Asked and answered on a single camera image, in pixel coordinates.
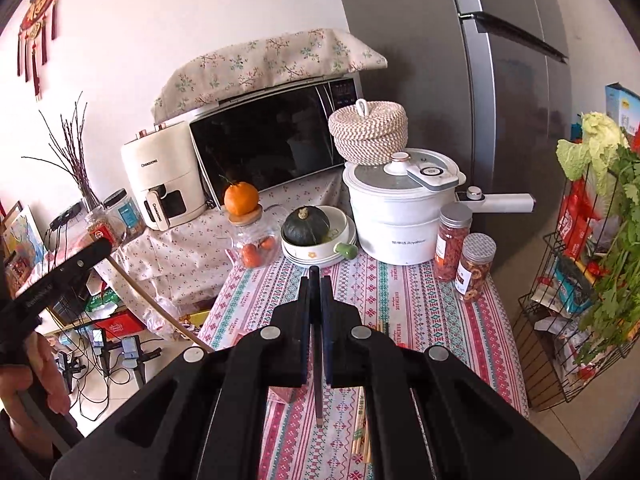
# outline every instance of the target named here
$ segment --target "cooker lid knob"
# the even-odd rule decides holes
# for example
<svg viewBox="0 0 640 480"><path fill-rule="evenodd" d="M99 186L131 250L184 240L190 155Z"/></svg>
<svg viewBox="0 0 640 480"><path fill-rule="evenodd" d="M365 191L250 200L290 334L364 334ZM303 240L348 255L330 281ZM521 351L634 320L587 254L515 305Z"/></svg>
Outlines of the cooker lid knob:
<svg viewBox="0 0 640 480"><path fill-rule="evenodd" d="M478 186L469 186L466 188L466 197L469 200L482 200L482 189Z"/></svg>
<svg viewBox="0 0 640 480"><path fill-rule="evenodd" d="M385 164L383 169L389 175L405 176L411 164L411 156L407 152L395 152L391 154L391 162Z"/></svg>

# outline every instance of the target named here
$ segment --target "microwave door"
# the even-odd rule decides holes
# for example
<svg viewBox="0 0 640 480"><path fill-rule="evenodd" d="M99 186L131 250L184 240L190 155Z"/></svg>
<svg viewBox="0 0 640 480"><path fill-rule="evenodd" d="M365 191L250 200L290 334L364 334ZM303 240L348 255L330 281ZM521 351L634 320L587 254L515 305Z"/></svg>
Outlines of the microwave door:
<svg viewBox="0 0 640 480"><path fill-rule="evenodd" d="M316 93L318 94L318 101L320 103L320 106L322 107L322 111L324 112L324 116L326 117L326 120L327 120L327 131L326 131L327 135L324 137L324 145L326 146L327 150L331 155L331 165L334 166L335 164L337 164L335 161L335 155L337 152L335 149L333 137L331 135L331 132L329 131L328 122L329 122L329 117L331 116L332 113L335 112L335 109L334 109L334 102L332 101L329 95L327 86L328 85L326 83L322 85L317 85Z"/></svg>
<svg viewBox="0 0 640 480"><path fill-rule="evenodd" d="M329 133L333 103L324 86L274 92L191 123L217 202L229 181L262 191L343 163Z"/></svg>

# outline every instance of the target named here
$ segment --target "metal screw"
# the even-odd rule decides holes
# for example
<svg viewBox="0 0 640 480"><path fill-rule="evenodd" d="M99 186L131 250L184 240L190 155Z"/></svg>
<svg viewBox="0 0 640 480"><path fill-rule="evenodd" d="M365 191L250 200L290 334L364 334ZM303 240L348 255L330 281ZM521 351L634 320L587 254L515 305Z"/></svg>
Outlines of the metal screw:
<svg viewBox="0 0 640 480"><path fill-rule="evenodd" d="M432 346L429 348L429 357L434 361L446 361L449 358L449 350L444 346Z"/></svg>
<svg viewBox="0 0 640 480"><path fill-rule="evenodd" d="M197 346L192 346L191 348L187 348L182 354L184 360L188 363L197 363L204 357L204 350L202 348L198 348Z"/></svg>
<svg viewBox="0 0 640 480"><path fill-rule="evenodd" d="M280 329L277 326L266 326L260 330L260 337L262 339L277 339L280 337Z"/></svg>
<svg viewBox="0 0 640 480"><path fill-rule="evenodd" d="M371 329L364 325L354 326L351 329L351 335L356 339L368 339L371 337Z"/></svg>

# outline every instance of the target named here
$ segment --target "microwave control panel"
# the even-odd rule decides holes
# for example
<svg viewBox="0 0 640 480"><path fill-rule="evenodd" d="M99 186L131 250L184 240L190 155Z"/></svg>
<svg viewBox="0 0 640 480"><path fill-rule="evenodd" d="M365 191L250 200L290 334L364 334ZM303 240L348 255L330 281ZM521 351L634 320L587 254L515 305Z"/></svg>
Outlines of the microwave control panel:
<svg viewBox="0 0 640 480"><path fill-rule="evenodd" d="M331 97L334 100L334 108L344 108L354 105L358 99L356 95L356 84L352 78L340 79L329 83Z"/></svg>

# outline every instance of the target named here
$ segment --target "green handle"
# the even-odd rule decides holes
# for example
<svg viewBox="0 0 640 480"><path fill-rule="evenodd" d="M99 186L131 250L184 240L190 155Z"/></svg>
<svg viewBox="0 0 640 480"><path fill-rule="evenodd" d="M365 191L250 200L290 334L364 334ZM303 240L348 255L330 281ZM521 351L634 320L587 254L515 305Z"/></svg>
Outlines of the green handle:
<svg viewBox="0 0 640 480"><path fill-rule="evenodd" d="M355 245L343 244L342 242L335 245L334 251L340 253L342 256L347 258L347 260L353 260L358 256L358 248Z"/></svg>

